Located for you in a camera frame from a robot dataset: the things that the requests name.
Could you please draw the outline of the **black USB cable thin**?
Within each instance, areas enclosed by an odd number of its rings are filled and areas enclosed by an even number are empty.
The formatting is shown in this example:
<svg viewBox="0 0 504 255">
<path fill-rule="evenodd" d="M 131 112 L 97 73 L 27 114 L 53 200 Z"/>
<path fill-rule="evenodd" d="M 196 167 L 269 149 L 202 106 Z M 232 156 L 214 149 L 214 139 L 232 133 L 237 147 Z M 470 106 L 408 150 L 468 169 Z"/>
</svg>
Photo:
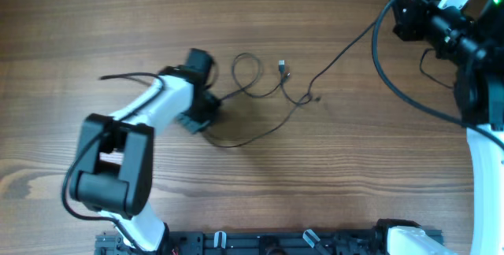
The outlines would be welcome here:
<svg viewBox="0 0 504 255">
<path fill-rule="evenodd" d="M 305 94 L 298 100 L 294 100 L 285 90 L 284 83 L 280 84 L 280 89 L 283 96 L 293 105 L 302 106 L 310 103 L 313 99 L 312 88 L 316 80 L 325 74 L 355 43 L 362 39 L 371 29 L 376 25 L 377 19 L 375 19 L 370 25 L 368 25 L 357 37 L 355 37 L 349 44 L 347 44 L 336 56 L 329 62 L 329 64 L 318 72 L 309 82 Z"/>
</svg>

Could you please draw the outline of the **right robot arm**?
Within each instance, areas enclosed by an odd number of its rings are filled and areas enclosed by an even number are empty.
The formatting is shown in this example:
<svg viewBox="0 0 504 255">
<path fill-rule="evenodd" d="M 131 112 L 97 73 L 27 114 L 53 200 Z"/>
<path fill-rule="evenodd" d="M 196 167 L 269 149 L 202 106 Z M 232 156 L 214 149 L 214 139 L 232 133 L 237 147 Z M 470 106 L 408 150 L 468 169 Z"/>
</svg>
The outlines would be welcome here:
<svg viewBox="0 0 504 255">
<path fill-rule="evenodd" d="M 466 130 L 472 158 L 474 215 L 470 252 L 503 252 L 503 0 L 488 0 L 480 17 L 463 13 L 469 0 L 388 0 L 372 33 L 372 60 L 384 84 L 404 102 Z M 385 74 L 378 36 L 388 12 L 403 41 L 425 40 L 438 59 L 457 68 L 452 88 L 460 116 L 413 100 Z"/>
</svg>

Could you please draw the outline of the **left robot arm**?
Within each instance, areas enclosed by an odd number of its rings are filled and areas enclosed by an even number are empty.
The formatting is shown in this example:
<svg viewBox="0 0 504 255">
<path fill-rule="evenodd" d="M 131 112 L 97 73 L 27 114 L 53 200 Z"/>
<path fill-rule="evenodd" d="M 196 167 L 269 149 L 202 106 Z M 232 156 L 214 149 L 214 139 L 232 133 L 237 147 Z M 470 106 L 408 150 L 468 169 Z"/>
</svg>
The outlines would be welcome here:
<svg viewBox="0 0 504 255">
<path fill-rule="evenodd" d="M 180 252 L 168 225 L 148 202 L 154 139 L 173 120 L 192 134 L 215 121 L 221 104 L 207 83 L 214 65 L 207 52 L 192 48 L 184 64 L 151 74 L 152 85 L 131 104 L 110 115 L 93 113 L 83 121 L 61 201 L 77 219 L 112 223 L 125 253 Z"/>
</svg>

